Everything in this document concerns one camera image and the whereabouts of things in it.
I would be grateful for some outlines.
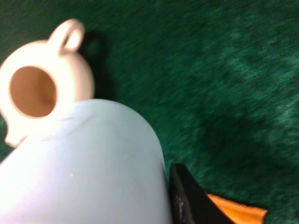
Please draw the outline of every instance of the black object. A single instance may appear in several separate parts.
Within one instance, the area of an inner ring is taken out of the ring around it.
[[[184,164],[170,167],[174,224],[235,224],[206,195]]]

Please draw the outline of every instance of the green carpet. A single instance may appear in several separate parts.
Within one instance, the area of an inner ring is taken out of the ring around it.
[[[61,2],[2,1],[0,62],[78,18],[97,97],[150,122],[167,169],[185,163],[206,191],[268,209],[267,224],[299,223],[298,1]]]

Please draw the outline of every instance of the pitcher opening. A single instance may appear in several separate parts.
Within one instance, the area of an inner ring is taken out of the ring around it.
[[[54,81],[45,71],[33,66],[22,67],[13,74],[9,94],[19,111],[35,118],[49,115],[57,102]]]

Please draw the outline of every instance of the orange object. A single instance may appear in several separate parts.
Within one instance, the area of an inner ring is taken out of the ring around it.
[[[236,224],[262,224],[267,210],[238,204],[207,194],[214,204]]]

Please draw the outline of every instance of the pitcher handle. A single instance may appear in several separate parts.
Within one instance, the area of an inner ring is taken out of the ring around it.
[[[63,51],[75,52],[82,43],[84,31],[84,26],[80,21],[69,19],[53,31],[49,37],[48,46],[57,54]]]

